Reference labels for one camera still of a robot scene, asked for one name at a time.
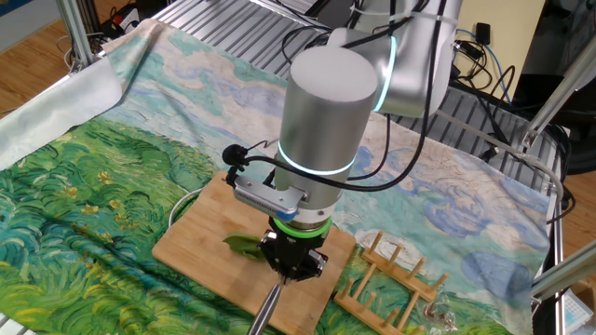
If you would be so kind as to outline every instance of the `silver cylindrical robot joint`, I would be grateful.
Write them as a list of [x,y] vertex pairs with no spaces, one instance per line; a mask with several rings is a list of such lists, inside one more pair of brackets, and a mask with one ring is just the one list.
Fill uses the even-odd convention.
[[[302,171],[346,181],[366,128],[377,87],[374,68],[341,47],[313,47],[293,62],[277,159]],[[307,193],[290,226],[317,229],[331,215],[340,189],[276,170],[276,187]]]

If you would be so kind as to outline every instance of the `green leaf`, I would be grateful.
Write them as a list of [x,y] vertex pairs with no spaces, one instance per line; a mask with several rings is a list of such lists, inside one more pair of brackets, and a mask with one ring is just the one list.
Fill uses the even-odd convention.
[[231,232],[223,241],[232,251],[251,261],[265,261],[263,252],[259,249],[261,239],[255,235]]

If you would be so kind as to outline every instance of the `black electronic device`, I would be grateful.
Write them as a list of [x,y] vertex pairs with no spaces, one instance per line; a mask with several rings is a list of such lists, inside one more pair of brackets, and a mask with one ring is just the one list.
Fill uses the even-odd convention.
[[491,25],[488,23],[476,23],[476,42],[483,46],[491,44]]

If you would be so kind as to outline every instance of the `white cable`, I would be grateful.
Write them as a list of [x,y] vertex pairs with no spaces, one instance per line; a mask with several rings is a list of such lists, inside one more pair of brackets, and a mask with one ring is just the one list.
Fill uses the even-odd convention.
[[73,70],[73,66],[75,64],[75,60],[73,60],[73,65],[68,63],[68,56],[71,54],[71,52],[73,52],[73,49],[69,48],[68,51],[64,53],[64,64],[66,64],[66,67],[68,68],[68,73]]
[[550,180],[552,181],[552,183],[555,184],[555,189],[557,192],[556,203],[557,204],[561,203],[562,196],[563,196],[563,188],[562,188],[561,180],[559,180],[559,177],[557,177],[557,175],[550,168],[548,168],[546,165],[544,165],[544,163],[542,163],[538,157],[535,157],[535,156],[532,156],[529,154],[524,154],[523,152],[521,152],[517,149],[514,149],[510,145],[506,145],[502,141],[496,140],[495,138],[493,138],[487,134],[484,134],[483,132],[477,130],[476,128],[474,128],[474,127],[472,127],[472,126],[470,126],[470,125],[468,125],[468,124],[466,124],[466,123],[464,123],[448,114],[445,114],[441,110],[437,110],[436,114],[444,119],[447,119],[449,122],[456,124],[456,125],[462,127],[463,129],[477,135],[478,137],[483,138],[485,141],[488,141],[488,142],[494,144],[495,146],[507,151],[508,153],[514,155],[515,157],[519,158],[520,160],[526,162],[528,165],[538,168],[539,170],[542,170],[544,173],[549,175]]
[[193,192],[189,192],[187,195],[183,196],[182,199],[178,200],[178,202],[176,203],[176,205],[174,205],[174,208],[171,209],[171,212],[169,213],[169,219],[168,219],[168,229],[171,228],[171,225],[174,223],[174,214],[176,213],[176,209],[178,209],[178,207],[180,206],[180,204],[188,199],[189,197],[196,195],[196,194],[200,194],[201,191],[203,191],[203,188],[199,188],[198,190],[195,190]]

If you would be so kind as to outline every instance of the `metal bracket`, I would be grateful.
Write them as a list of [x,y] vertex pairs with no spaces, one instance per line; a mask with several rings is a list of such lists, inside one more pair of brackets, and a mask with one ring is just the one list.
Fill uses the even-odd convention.
[[579,55],[576,61],[569,67],[564,75],[564,79],[559,86],[552,92],[550,98],[542,106],[540,112],[528,124],[523,131],[521,147],[530,149],[535,139],[549,124],[550,120],[559,112],[565,102],[578,89],[582,88],[589,80],[596,68],[596,36],[592,37],[584,51]]
[[73,45],[71,52],[76,55],[76,57],[73,57],[71,72],[74,70],[80,71],[99,60],[99,58],[91,52],[87,32],[76,0],[56,0],[56,3]]
[[244,176],[237,176],[234,184],[236,199],[283,222],[293,220],[298,204],[305,197],[305,192],[295,187],[278,191]]

